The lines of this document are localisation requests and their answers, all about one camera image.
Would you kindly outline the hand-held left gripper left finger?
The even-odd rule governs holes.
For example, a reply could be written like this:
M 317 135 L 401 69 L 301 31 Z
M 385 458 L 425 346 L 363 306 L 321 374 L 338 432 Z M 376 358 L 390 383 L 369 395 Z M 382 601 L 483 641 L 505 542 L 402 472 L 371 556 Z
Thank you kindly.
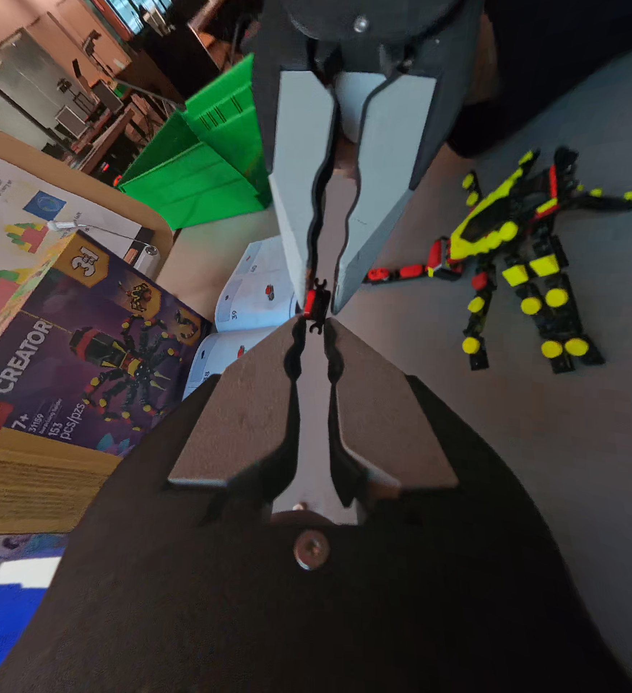
M 170 483 L 271 507 L 296 473 L 303 316 L 225 368 L 182 448 Z

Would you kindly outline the green plastic storage bin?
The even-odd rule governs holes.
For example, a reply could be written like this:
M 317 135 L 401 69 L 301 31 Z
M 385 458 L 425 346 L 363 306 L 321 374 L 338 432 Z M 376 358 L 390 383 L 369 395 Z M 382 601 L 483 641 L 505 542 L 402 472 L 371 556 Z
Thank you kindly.
M 249 55 L 175 111 L 125 171 L 120 192 L 172 230 L 260 212 L 272 201 Z

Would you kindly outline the black yellow lego model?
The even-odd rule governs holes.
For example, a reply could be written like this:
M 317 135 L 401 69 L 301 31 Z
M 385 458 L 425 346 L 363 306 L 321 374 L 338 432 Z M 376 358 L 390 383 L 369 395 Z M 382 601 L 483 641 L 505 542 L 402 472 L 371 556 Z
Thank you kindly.
M 632 191 L 606 195 L 586 189 L 576 178 L 578 151 L 560 146 L 551 165 L 533 172 L 540 150 L 528 151 L 515 171 L 488 194 L 477 172 L 462 181 L 469 212 L 450 236 L 437 238 L 426 263 L 400 268 L 374 267 L 364 286 L 410 282 L 428 277 L 454 282 L 468 264 L 474 268 L 463 330 L 462 351 L 472 371 L 489 368 L 484 330 L 498 276 L 517 296 L 521 312 L 535 325 L 542 356 L 556 375 L 571 373 L 579 362 L 599 367 L 606 359 L 586 332 L 566 270 L 569 261 L 554 224 L 563 212 L 632 211 Z

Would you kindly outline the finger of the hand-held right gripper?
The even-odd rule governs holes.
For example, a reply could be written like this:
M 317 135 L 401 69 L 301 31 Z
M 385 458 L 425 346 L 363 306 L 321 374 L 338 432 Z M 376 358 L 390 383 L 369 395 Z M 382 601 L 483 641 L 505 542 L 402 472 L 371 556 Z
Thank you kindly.
M 333 92 L 310 71 L 283 71 L 269 183 L 287 269 L 306 310 L 318 268 L 323 194 L 333 171 L 338 109 Z
M 437 79 L 402 74 L 385 80 L 363 104 L 358 137 L 358 192 L 346 218 L 331 313 L 340 313 L 388 241 L 412 196 L 410 182 Z

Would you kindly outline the purple lego set box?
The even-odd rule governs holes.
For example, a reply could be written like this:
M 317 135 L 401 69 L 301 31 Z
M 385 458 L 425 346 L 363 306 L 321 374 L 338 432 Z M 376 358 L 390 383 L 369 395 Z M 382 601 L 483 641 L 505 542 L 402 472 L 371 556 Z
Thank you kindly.
M 212 322 L 81 231 L 3 316 L 0 534 L 69 532 L 181 403 Z

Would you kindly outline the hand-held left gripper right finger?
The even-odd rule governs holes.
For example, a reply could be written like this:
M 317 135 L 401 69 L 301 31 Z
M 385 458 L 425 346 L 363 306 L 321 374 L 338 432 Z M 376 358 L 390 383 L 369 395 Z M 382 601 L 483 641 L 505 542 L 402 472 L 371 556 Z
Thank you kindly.
M 369 509 L 459 479 L 406 375 L 338 320 L 326 320 L 330 475 L 339 501 Z

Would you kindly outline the open lego instruction booklet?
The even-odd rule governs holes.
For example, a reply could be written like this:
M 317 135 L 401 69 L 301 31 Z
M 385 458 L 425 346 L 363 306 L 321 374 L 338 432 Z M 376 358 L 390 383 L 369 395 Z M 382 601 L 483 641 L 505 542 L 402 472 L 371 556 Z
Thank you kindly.
M 281 237 L 251 243 L 217 300 L 213 331 L 194 357 L 183 399 L 300 312 Z

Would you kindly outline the small red black lego piece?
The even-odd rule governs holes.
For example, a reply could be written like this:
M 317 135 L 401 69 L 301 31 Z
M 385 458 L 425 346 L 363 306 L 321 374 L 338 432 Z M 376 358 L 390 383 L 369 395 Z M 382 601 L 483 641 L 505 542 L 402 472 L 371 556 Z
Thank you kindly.
M 322 335 L 330 307 L 330 297 L 328 281 L 316 279 L 313 287 L 306 294 L 306 302 L 303 307 L 303 316 L 309 323 L 308 331 L 310 334 Z

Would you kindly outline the brown clipboard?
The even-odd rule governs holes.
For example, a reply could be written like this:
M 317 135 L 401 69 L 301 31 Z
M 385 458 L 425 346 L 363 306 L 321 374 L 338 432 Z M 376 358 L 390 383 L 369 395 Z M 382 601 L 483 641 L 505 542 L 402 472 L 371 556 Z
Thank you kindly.
M 0 159 L 35 175 L 47 184 L 83 197 L 150 230 L 152 244 L 157 247 L 160 255 L 151 278 L 158 279 L 174 241 L 172 230 L 157 212 L 123 192 L 106 186 L 80 170 L 70 169 L 64 162 L 51 158 L 31 145 L 1 131 Z

